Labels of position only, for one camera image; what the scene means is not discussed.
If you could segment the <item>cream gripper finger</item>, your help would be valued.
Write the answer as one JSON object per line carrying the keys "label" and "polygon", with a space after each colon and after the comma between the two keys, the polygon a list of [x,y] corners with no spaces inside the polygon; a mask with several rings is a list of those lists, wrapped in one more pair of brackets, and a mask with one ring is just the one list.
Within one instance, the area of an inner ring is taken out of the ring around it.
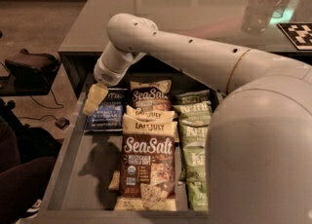
{"label": "cream gripper finger", "polygon": [[94,102],[86,100],[83,108],[83,113],[87,116],[92,116],[97,109],[98,106]]}
{"label": "cream gripper finger", "polygon": [[90,87],[87,100],[95,105],[101,104],[108,94],[108,88],[103,83],[96,83]]}

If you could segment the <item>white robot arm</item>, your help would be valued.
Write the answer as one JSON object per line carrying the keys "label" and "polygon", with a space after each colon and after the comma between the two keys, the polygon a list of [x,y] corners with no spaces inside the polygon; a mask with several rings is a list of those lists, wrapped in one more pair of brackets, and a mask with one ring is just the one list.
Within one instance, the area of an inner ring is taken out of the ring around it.
{"label": "white robot arm", "polygon": [[225,98],[212,116],[208,224],[312,224],[312,66],[259,50],[164,32],[118,14],[84,112],[151,55]]}

